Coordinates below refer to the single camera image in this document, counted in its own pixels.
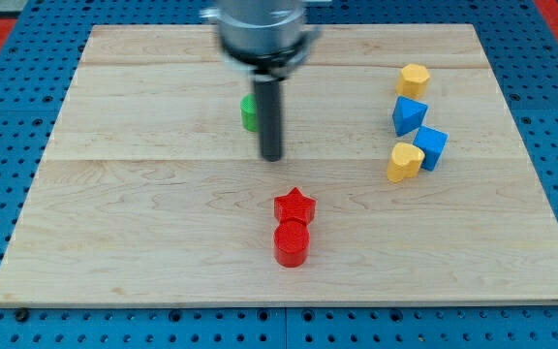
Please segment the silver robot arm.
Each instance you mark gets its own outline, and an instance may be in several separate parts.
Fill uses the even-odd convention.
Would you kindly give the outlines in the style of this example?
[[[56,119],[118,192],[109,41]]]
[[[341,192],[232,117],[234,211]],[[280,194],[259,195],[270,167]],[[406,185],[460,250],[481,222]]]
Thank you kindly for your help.
[[[215,0],[200,17],[215,27],[224,60],[261,79],[286,79],[322,34],[306,25],[301,0]]]

